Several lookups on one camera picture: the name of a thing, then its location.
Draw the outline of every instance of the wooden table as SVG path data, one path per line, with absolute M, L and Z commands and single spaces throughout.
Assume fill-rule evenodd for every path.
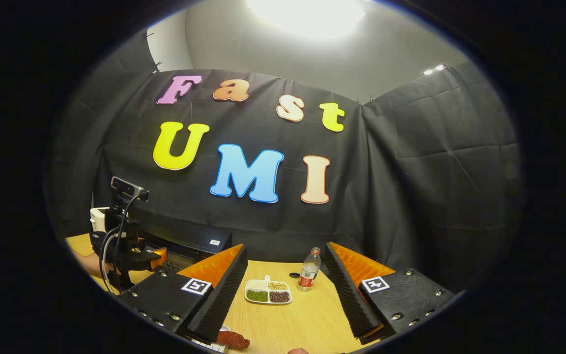
M 83 256 L 90 255 L 92 248 L 88 235 L 69 237 L 69 246 Z M 248 261 L 248 268 L 233 300 L 224 325 L 250 340 L 244 350 L 229 349 L 229 354 L 286 354 L 294 348 L 304 348 L 310 354 L 341 354 L 371 345 L 360 345 L 353 338 L 348 320 L 344 315 L 333 283 L 319 272 L 314 289 L 301 292 L 296 289 L 296 279 L 301 264 Z M 134 284 L 151 274 L 150 271 L 131 271 Z M 292 291 L 292 302 L 287 305 L 254 304 L 243 296 L 246 282 L 263 279 L 286 282 Z M 101 279 L 92 276 L 106 289 Z

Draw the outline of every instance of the white divided tray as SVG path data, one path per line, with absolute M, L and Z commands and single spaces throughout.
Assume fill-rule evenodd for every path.
M 229 327 L 226 327 L 226 325 L 223 325 L 222 328 L 220 328 L 220 331 L 230 331 L 231 329 Z M 222 345 L 222 344 L 218 344 L 218 343 L 211 343 L 211 344 L 206 344 L 206 343 L 202 343 L 199 342 L 197 340 L 191 340 L 192 342 L 196 343 L 196 344 L 200 344 L 203 347 L 207 347 L 209 349 L 213 349 L 216 352 L 221 352 L 221 353 L 226 353 L 226 345 Z
M 268 287 L 268 284 L 285 284 L 285 287 L 287 288 L 286 291 L 279 291 L 279 290 L 273 290 L 270 289 Z M 250 300 L 247 296 L 248 291 L 265 291 L 268 293 L 268 300 L 265 302 L 261 302 L 261 301 L 254 301 L 254 300 Z M 272 292 L 287 292 L 287 295 L 289 295 L 289 301 L 287 302 L 272 302 L 270 301 L 270 293 Z M 266 275 L 263 280 L 258 280 L 258 279 L 252 279 L 246 282 L 246 288 L 244 289 L 244 298 L 246 298 L 246 300 L 250 301 L 250 302 L 254 302 L 256 304 L 274 304 L 274 305 L 285 305 L 285 304 L 289 304 L 290 302 L 292 302 L 292 292 L 289 289 L 289 285 L 284 283 L 284 282 L 273 282 L 270 281 L 270 276 Z

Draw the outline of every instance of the black backdrop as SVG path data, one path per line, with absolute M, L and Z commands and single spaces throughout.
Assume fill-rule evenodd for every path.
M 123 58 L 139 70 L 119 65 Z M 248 246 L 249 259 L 274 262 L 301 262 L 311 247 L 333 241 L 395 269 L 416 267 L 454 292 L 486 273 L 516 232 L 522 200 L 514 132 L 473 63 L 362 106 L 286 78 L 224 70 L 153 74 L 150 63 L 144 34 L 137 33 L 90 75 L 54 130 L 45 192 L 61 237 L 88 231 L 91 192 L 95 206 L 108 206 L 113 175 L 150 190 L 148 202 L 136 207 L 142 228 L 158 236 L 207 237 L 207 229 L 223 229 L 234 244 Z M 190 75 L 203 80 L 177 103 L 156 104 L 174 76 Z M 249 81 L 249 98 L 216 101 L 212 92 L 228 79 Z M 277 116 L 283 94 L 303 99 L 305 119 Z M 319 105 L 329 102 L 345 112 L 342 132 L 323 126 Z M 152 159 L 165 121 L 184 124 L 172 155 L 184 150 L 189 124 L 210 127 L 193 163 L 179 171 Z M 249 165 L 262 150 L 283 153 L 278 202 L 209 193 L 221 144 L 242 147 Z M 305 155 L 331 161 L 326 204 L 300 199 Z
M 519 113 L 529 193 L 519 235 L 489 281 L 384 350 L 566 351 L 566 3 L 396 2 L 457 38 Z M 0 4 L 0 93 L 13 93 L 0 94 L 0 347 L 186 348 L 133 323 L 63 257 L 40 176 L 48 127 L 88 69 L 115 43 L 189 3 Z M 16 90 L 6 89 L 11 83 Z

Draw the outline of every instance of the white wall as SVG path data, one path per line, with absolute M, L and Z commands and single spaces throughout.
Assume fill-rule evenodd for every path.
M 179 11 L 148 28 L 148 46 L 154 62 L 162 62 L 160 71 L 193 69 L 187 39 L 185 16 L 187 10 Z

